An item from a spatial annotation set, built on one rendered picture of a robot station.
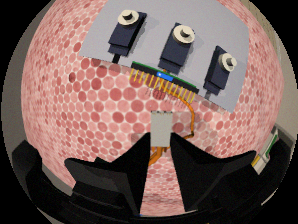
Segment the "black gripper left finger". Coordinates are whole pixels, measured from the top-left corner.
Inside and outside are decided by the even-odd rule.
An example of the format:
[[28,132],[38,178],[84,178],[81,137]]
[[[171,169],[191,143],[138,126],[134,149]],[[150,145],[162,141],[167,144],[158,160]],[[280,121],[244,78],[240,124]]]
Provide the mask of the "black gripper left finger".
[[141,212],[142,196],[150,160],[150,132],[146,132],[126,153],[112,163],[93,163],[80,159],[64,160],[74,180],[125,194],[134,216]]

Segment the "grey flat plate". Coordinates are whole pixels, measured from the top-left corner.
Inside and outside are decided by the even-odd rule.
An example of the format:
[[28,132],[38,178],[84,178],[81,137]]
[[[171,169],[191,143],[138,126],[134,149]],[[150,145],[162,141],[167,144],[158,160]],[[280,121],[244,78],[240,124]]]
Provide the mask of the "grey flat plate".
[[246,75],[249,27],[217,0],[106,0],[78,56],[157,67],[174,23],[194,30],[178,75],[198,96],[233,113]]

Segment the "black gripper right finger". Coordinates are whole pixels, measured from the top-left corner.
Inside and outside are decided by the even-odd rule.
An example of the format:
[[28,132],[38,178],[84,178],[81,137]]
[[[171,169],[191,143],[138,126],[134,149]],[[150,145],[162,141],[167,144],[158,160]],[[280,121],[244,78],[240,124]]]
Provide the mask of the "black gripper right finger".
[[255,151],[247,151],[218,159],[174,132],[170,132],[170,151],[185,212],[198,209],[198,202],[210,193],[223,176],[253,163],[257,155]]

